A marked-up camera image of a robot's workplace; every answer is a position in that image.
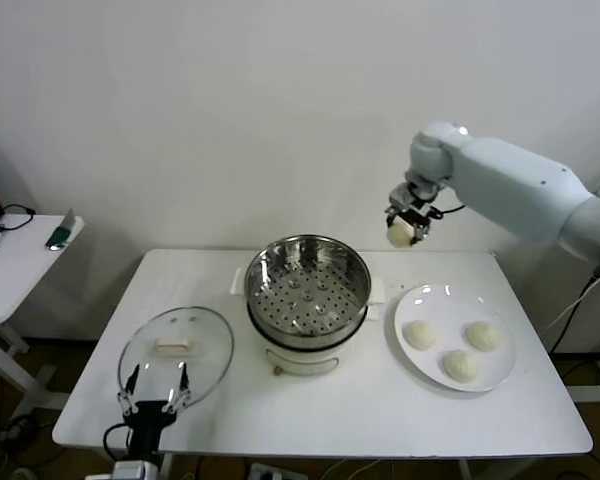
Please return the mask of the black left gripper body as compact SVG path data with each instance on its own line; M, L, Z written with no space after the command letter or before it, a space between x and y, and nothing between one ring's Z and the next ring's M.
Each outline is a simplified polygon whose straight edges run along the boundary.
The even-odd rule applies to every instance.
M148 400L138 402L123 420L131 431L127 457L158 458L162 432L175 423L176 414L166 400Z

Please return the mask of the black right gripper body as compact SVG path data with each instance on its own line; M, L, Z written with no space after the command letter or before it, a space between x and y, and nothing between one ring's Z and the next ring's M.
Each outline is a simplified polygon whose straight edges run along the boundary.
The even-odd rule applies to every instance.
M409 225L429 225L431 203L408 197L394 201L397 215Z

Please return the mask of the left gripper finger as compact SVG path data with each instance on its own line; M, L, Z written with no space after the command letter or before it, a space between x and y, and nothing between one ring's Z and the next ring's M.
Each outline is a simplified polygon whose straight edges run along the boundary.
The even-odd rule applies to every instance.
M118 403L123 415L130 415L134 410L133 393L139 376L139 365L136 365L118 393Z
M190 384L187 363L181 361L178 369L180 377L177 388L170 392L168 402L162 409L166 413L181 413L190 406Z

